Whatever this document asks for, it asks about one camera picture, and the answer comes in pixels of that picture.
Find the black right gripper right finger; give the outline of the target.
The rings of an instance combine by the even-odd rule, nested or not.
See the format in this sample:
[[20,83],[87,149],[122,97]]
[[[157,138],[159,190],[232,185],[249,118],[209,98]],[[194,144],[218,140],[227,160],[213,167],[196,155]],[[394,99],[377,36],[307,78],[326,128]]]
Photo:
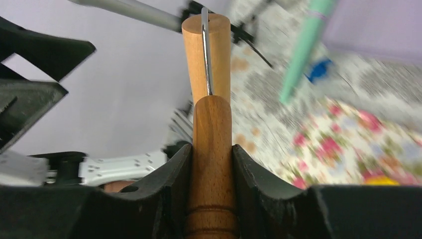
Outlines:
[[316,185],[299,189],[232,147],[244,239],[419,239],[420,186]]

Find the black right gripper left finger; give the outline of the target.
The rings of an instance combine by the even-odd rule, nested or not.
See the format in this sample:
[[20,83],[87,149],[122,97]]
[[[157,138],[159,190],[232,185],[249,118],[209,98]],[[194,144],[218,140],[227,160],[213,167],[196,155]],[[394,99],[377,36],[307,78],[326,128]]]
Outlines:
[[0,189],[3,239],[180,239],[192,147],[118,193],[96,187]]

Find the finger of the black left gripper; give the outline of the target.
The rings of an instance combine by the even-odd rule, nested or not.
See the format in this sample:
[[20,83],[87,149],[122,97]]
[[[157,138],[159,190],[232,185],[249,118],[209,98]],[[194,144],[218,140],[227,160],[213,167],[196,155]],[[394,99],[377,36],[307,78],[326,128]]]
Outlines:
[[0,65],[0,152],[13,146],[68,91],[57,82],[30,81]]
[[88,41],[38,33],[0,19],[0,60],[20,55],[57,82],[95,50]]

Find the wooden dough roller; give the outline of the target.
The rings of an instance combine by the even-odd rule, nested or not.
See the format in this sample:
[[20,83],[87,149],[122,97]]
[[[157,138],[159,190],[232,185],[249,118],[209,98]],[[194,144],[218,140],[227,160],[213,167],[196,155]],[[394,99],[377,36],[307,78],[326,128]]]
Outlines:
[[237,239],[231,160],[229,19],[205,7],[182,23],[194,103],[193,158],[184,236]]

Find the floral rectangular tray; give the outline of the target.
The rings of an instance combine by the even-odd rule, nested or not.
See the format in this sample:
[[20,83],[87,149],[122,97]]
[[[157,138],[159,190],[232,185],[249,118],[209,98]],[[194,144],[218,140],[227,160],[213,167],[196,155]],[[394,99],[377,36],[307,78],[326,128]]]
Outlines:
[[364,184],[386,175],[400,185],[422,183],[422,136],[343,102],[317,103],[277,176],[304,189],[313,184]]

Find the yellow dough piece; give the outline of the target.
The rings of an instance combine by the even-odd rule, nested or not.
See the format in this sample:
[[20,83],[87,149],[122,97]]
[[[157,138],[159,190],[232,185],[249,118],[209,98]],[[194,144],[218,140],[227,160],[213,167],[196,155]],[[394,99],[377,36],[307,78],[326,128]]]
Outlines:
[[365,178],[365,185],[400,185],[397,180],[387,177],[386,175],[375,175]]

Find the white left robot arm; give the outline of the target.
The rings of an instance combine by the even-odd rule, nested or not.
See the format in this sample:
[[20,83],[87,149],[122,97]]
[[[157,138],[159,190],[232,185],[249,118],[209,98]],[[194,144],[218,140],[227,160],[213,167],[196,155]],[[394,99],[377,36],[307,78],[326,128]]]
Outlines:
[[136,156],[90,158],[82,152],[26,156],[10,150],[36,122],[67,94],[60,81],[95,52],[87,41],[61,38],[0,20],[0,58],[16,54],[52,78],[31,81],[9,67],[0,67],[0,182],[13,186],[87,185],[145,177],[166,163],[192,139],[192,106],[174,110],[168,145]]

